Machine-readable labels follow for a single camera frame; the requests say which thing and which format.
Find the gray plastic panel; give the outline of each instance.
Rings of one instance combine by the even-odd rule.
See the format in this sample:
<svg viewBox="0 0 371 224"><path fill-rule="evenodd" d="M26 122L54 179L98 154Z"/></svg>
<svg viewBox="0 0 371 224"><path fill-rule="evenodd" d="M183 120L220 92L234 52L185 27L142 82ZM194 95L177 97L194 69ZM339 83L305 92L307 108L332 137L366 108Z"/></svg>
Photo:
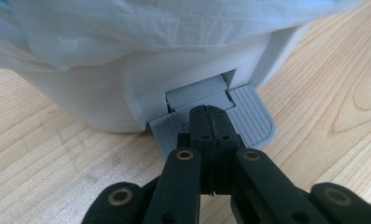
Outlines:
<svg viewBox="0 0 371 224"><path fill-rule="evenodd" d="M261 148L275 133L274 121L254 87L246 85L229 92L235 106L226 110L244 145ZM177 134L187 132L175 112L149 122L163 158L176 148Z"/></svg>

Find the wood grain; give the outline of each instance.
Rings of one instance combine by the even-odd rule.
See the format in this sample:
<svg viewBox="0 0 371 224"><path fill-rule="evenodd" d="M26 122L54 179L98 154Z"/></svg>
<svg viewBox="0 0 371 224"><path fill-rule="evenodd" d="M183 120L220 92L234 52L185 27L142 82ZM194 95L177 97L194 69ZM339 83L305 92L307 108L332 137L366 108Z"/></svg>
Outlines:
<svg viewBox="0 0 371 224"><path fill-rule="evenodd" d="M316 21L258 91L277 125L263 150L297 186L371 202L371 1ZM0 223L78 223L108 185L162 168L151 132L90 128L0 69ZM202 197L200 222L235 223L228 197Z"/></svg>

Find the foot pedal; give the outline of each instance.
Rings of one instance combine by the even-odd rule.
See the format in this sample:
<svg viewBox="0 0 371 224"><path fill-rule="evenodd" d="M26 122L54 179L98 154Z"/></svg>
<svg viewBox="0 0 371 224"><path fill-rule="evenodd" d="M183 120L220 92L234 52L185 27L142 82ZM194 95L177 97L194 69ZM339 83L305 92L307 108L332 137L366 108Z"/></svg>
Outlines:
<svg viewBox="0 0 371 224"><path fill-rule="evenodd" d="M254 87L246 85L229 91L227 94L233 106L221 108L228 113L235 131L240 135L244 145L259 149L268 143L275 133L275 124ZM209 101L199 102L200 105L210 104ZM149 124L165 160L169 153L176 149L177 134L188 133L187 123L180 118L176 111L153 119Z"/></svg>

